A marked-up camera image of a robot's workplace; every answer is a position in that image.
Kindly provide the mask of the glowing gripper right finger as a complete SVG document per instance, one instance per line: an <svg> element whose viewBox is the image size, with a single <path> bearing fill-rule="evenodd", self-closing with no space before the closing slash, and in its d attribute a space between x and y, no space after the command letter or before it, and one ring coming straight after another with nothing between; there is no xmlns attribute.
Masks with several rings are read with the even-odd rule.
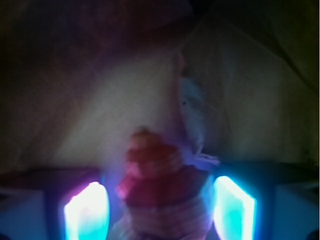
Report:
<svg viewBox="0 0 320 240"><path fill-rule="evenodd" d="M213 222L221 240L269 240L274 214L271 164L223 164L214 181Z"/></svg>

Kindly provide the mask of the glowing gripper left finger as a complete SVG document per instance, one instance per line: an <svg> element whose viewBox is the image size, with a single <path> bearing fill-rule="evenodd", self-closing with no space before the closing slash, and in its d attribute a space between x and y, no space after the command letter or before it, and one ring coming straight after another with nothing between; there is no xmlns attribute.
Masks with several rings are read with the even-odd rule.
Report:
<svg viewBox="0 0 320 240"><path fill-rule="evenodd" d="M45 191L50 240L105 240L110 200L99 172L53 172Z"/></svg>

